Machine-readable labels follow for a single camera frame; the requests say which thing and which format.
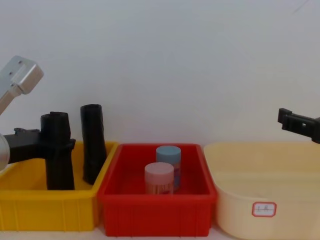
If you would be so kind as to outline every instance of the cream plastic basin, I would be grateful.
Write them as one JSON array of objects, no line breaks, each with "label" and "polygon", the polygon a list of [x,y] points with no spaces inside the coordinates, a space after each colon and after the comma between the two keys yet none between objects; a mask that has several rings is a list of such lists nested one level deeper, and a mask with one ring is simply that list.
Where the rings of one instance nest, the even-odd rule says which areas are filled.
[{"label": "cream plastic basin", "polygon": [[320,144],[223,142],[204,154],[225,232],[248,240],[320,239]]}]

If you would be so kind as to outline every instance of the black cylindrical object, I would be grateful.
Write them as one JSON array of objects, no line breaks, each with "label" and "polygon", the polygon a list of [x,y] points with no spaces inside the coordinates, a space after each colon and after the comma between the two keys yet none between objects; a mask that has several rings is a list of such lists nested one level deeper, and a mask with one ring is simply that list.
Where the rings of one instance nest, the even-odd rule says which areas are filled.
[{"label": "black cylindrical object", "polygon": [[46,146],[45,170],[48,190],[74,190],[71,152],[75,140],[70,139],[69,117],[65,112],[41,116],[41,142]]},{"label": "black cylindrical object", "polygon": [[104,120],[99,104],[84,105],[80,108],[84,164],[83,180],[93,185],[107,158],[104,137]]}]

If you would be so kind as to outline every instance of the yellow plastic bin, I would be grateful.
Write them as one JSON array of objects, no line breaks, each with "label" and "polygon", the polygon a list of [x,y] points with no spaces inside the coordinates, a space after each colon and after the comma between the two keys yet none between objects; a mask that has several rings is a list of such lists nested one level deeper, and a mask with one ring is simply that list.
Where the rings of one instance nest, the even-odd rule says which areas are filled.
[{"label": "yellow plastic bin", "polygon": [[75,190],[47,190],[44,159],[14,163],[0,174],[1,231],[91,231],[99,223],[96,194],[118,143],[107,142],[108,157],[94,185],[83,181],[83,143],[72,151]]},{"label": "yellow plastic bin", "polygon": [[215,143],[204,154],[218,191],[216,220],[249,240],[320,239],[320,145]]}]

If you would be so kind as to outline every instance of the plastic tray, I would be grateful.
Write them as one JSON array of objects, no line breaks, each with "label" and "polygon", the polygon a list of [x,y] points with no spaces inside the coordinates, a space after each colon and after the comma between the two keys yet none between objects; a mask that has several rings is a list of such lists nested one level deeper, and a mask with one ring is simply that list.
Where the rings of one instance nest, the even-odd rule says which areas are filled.
[{"label": "plastic tray", "polygon": [[96,194],[118,144],[106,144],[108,157],[94,185],[82,180],[83,144],[72,151],[75,190],[47,190],[44,159],[18,162],[0,174],[0,230],[91,231],[99,223]]},{"label": "plastic tray", "polygon": [[217,223],[237,238],[320,239],[320,145],[216,143],[204,148]]},{"label": "plastic tray", "polygon": [[203,151],[181,148],[181,186],[174,195],[145,194],[144,170],[163,144],[122,144],[98,192],[107,236],[207,236],[216,194]]}]

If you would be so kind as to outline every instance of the white table surface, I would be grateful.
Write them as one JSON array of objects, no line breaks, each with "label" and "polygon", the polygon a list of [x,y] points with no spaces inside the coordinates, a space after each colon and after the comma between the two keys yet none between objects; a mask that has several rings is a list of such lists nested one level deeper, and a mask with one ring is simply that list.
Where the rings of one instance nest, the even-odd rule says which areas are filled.
[{"label": "white table surface", "polygon": [[[135,240],[190,240],[194,237],[107,237],[104,234],[103,226],[97,227],[90,232],[56,232],[56,231],[3,231],[0,232],[1,240],[105,240],[105,239],[135,239]],[[218,227],[210,229],[209,236],[197,237],[196,239],[206,240],[235,240],[236,238],[228,236]]]}]

